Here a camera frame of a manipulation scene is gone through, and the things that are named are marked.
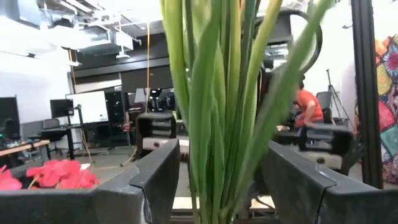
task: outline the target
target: wooden table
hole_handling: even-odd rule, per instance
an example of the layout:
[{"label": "wooden table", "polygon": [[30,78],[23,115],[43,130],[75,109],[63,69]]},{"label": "wooden table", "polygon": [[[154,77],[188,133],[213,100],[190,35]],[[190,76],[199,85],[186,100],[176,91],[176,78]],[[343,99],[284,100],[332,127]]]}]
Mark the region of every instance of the wooden table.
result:
[{"label": "wooden table", "polygon": [[[24,146],[18,146],[18,147],[14,147],[14,148],[11,148],[11,149],[2,150],[2,151],[0,151],[0,156],[6,156],[6,155],[10,155],[10,154],[13,154],[13,153],[16,153],[16,152],[21,152],[21,151],[24,151],[24,150],[34,149],[34,148],[42,147],[42,146],[46,146],[46,148],[48,148],[49,144],[50,144],[49,140],[41,140],[39,142],[33,143],[33,146],[31,144],[26,144]],[[46,149],[45,152],[42,152],[40,150],[40,153],[41,153],[42,157],[44,156],[43,157],[44,160],[46,160],[46,159],[49,160],[50,159],[49,155],[47,153],[47,150],[48,149]]]}]

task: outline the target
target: person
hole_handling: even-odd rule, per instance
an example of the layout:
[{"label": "person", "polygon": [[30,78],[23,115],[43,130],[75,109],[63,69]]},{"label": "person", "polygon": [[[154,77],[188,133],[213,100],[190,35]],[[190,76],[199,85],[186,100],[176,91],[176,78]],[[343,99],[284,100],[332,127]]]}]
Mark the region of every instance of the person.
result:
[{"label": "person", "polygon": [[322,108],[316,96],[304,90],[304,83],[301,81],[295,92],[296,106],[300,107],[301,114],[295,119],[295,127],[312,126],[313,123],[323,123]]}]

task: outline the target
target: black metal pole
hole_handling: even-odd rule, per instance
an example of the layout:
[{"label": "black metal pole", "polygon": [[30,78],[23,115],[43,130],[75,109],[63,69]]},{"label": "black metal pole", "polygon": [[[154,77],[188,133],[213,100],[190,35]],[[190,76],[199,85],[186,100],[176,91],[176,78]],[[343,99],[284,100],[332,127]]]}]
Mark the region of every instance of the black metal pole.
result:
[{"label": "black metal pole", "polygon": [[381,140],[371,0],[352,0],[356,93],[360,135],[365,146],[363,182],[382,189]]}]

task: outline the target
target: tripod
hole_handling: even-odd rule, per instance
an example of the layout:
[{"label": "tripod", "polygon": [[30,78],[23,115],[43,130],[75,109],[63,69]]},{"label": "tripod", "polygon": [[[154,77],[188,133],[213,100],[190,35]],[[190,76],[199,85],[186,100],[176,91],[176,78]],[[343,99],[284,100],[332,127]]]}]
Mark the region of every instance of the tripod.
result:
[{"label": "tripod", "polygon": [[337,110],[337,113],[338,113],[338,117],[341,118],[341,114],[340,114],[340,110],[339,110],[339,108],[338,108],[338,106],[337,106],[337,104],[336,104],[337,101],[338,101],[339,105],[341,106],[341,109],[343,109],[344,115],[347,117],[349,124],[351,125],[352,128],[354,128],[354,125],[353,125],[353,123],[351,122],[351,120],[350,120],[350,118],[349,118],[349,116],[348,116],[347,111],[344,109],[344,106],[343,106],[343,104],[341,103],[341,100],[340,100],[340,98],[339,98],[338,95],[337,95],[337,92],[336,92],[336,90],[335,90],[335,87],[333,87],[333,85],[331,84],[329,69],[326,69],[326,73],[327,73],[327,75],[328,75],[328,81],[329,81],[328,92],[331,93],[331,100],[332,100],[332,102],[334,102],[334,104],[336,105],[336,110]]}]

